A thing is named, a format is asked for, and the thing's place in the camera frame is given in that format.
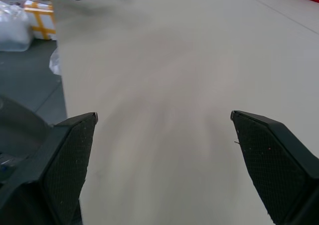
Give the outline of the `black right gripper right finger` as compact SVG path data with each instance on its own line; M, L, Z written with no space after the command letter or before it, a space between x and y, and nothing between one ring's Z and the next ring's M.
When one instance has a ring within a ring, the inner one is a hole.
M231 112L248 174L275 225L319 225L319 158L281 122Z

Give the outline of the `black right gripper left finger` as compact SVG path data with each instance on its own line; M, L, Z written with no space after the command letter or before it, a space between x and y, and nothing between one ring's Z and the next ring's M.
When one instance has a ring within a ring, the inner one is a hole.
M51 126L44 142L26 158L0 163L0 225L76 225L97 113Z

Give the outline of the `yellow and white box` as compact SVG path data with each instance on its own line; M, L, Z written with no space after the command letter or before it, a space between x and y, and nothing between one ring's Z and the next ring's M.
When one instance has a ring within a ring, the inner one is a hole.
M57 40L52 2L49 0L27 0L24 11L28 16L35 39Z

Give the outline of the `dark rounded robot body part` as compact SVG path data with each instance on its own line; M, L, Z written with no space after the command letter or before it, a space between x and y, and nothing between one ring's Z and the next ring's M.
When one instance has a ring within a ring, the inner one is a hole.
M0 154L26 158L44 143L51 127L31 110L0 95Z

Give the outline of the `clear plastic bag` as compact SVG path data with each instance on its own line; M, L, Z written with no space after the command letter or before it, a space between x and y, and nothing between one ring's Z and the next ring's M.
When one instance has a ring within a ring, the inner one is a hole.
M23 52L33 41L33 32L25 11L0 1L0 51Z

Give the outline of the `crumpled clear plastic sheet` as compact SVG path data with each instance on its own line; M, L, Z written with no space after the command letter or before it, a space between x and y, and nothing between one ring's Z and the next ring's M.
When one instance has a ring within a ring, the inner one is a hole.
M53 51L50 57L49 68L53 74L61 76L58 48Z

